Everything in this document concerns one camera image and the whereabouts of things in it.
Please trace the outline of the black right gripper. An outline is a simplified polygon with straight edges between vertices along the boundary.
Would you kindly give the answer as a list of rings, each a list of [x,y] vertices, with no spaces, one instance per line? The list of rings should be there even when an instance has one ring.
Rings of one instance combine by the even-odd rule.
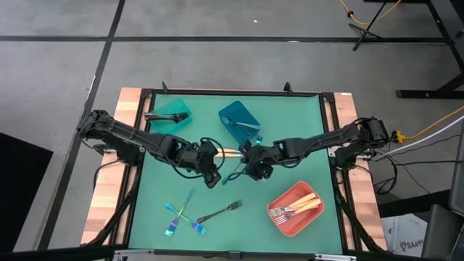
[[[279,146],[253,146],[250,140],[244,141],[239,146],[239,151],[242,154],[249,152],[249,168],[254,170],[253,176],[257,181],[269,179],[273,173],[271,165],[277,165],[281,158],[281,148]]]

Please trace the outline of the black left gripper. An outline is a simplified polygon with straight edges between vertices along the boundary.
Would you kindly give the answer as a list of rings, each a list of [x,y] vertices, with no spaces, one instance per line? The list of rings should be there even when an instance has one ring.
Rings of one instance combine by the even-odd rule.
[[[212,189],[221,180],[221,175],[215,170],[214,158],[222,153],[222,145],[214,139],[203,139],[200,144],[188,145],[181,153],[179,166],[187,170],[213,170],[204,175],[204,183]]]

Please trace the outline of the blue plastic bin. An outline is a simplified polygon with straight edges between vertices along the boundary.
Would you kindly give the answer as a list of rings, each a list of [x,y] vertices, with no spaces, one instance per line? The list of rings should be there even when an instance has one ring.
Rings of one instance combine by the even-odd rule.
[[[260,125],[256,118],[240,101],[234,101],[228,106],[221,109],[218,112],[218,116],[220,118],[221,123],[225,126],[226,130],[233,136],[233,138],[239,145],[241,145],[246,140],[254,138],[260,131],[260,129],[256,130],[253,128],[249,128],[251,134],[247,135],[242,130],[237,129],[235,126],[227,125],[221,120],[221,117],[226,116],[236,122]]]

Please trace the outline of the green table mat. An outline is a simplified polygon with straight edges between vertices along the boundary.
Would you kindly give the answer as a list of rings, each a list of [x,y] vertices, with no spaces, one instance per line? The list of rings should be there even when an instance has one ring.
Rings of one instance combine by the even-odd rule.
[[[221,123],[218,112],[232,102],[240,101],[262,126],[264,145],[285,138],[309,138],[324,132],[317,96],[200,96],[156,94],[154,108],[159,109],[182,99],[191,110],[193,120],[175,135],[187,141],[210,137],[225,148],[239,145]],[[312,153],[295,168],[274,166],[266,181],[254,181],[245,175],[223,185],[207,188],[203,178],[185,179],[170,165],[146,155],[142,167],[133,225],[128,247],[131,249],[164,249],[188,251],[240,251],[277,253],[341,254],[341,233],[334,200],[331,171],[325,151]],[[297,235],[283,235],[267,214],[267,205],[304,181],[316,190],[325,209]],[[194,231],[185,220],[179,221],[172,236],[165,231],[175,214],[165,208],[171,204],[179,210],[190,190],[191,201],[183,211],[197,219],[216,212],[231,202],[243,205],[204,223],[204,235]]]

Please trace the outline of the translucent teal plastic bin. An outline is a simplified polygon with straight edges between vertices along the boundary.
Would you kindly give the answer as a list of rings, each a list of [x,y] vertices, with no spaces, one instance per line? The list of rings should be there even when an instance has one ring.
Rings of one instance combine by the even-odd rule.
[[[176,134],[193,120],[191,110],[182,99],[169,101],[145,113],[144,117],[154,132],[163,134]]]

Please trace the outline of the orange plastic bin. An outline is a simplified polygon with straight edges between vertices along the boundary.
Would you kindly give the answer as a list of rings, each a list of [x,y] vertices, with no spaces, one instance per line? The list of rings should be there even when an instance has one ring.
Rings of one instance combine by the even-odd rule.
[[[268,204],[267,211],[275,207],[286,207],[291,203],[295,202],[296,200],[301,199],[302,197],[311,193],[315,193],[315,199],[321,199],[317,192],[308,183],[304,181],[298,181],[289,190],[287,190],[277,199]],[[270,217],[271,221],[274,223],[276,228],[283,235],[287,237],[293,237],[296,236],[301,230],[303,230],[307,225],[309,225],[324,211],[325,206],[322,199],[321,201],[322,203],[318,207],[299,213],[280,225],[276,225],[274,223],[274,219],[281,215],[271,216],[268,213],[268,216]]]

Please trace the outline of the black tripod stand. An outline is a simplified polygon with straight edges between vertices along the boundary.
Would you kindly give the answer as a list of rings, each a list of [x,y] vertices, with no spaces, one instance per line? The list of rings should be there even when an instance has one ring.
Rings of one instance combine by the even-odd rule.
[[[361,43],[367,38],[367,37],[371,37],[373,38],[374,40],[378,40],[380,39],[381,37],[376,35],[375,33],[371,33],[370,32],[370,28],[373,26],[373,24],[376,22],[376,20],[381,16],[381,12],[383,11],[384,7],[386,6],[387,2],[385,1],[381,7],[379,8],[379,10],[377,11],[377,13],[375,14],[375,16],[373,17],[373,19],[367,24],[367,27],[366,28],[362,28],[362,25],[358,22],[356,22],[355,24],[352,24],[350,23],[349,24],[349,27],[351,29],[354,29],[354,30],[357,30],[358,33],[360,34],[359,35],[359,38],[357,40],[357,42],[354,44],[354,46],[352,47],[352,50],[353,51],[357,51],[358,48],[360,47]]]

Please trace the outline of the white cardboard box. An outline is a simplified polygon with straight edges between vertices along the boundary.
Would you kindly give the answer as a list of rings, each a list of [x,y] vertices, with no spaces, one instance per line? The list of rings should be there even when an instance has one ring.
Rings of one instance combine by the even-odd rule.
[[[427,229],[427,222],[406,214],[381,218],[387,249],[393,254],[420,257]]]

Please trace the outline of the black floor stand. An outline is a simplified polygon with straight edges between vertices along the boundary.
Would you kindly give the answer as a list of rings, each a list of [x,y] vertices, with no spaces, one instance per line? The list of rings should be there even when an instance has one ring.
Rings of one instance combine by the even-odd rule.
[[[445,83],[437,90],[396,90],[395,94],[400,99],[464,99],[464,91],[458,91],[459,87],[464,86],[464,60],[461,58],[454,41],[451,39],[441,17],[431,0],[426,0],[426,5],[444,38],[444,42],[452,52],[453,57],[460,69],[459,74],[452,80]]]

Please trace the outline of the black floor mat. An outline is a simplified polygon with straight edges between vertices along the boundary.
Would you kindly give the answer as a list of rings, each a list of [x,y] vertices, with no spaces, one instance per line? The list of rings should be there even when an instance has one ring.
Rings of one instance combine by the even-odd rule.
[[[0,133],[0,252],[14,249],[52,155]]]

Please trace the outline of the dark grey chair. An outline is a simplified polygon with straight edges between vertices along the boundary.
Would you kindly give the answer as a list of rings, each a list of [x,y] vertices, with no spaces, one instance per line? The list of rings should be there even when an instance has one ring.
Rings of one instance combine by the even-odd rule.
[[[464,261],[464,245],[453,251],[464,229],[464,217],[438,204],[431,206],[421,257],[442,261]]]

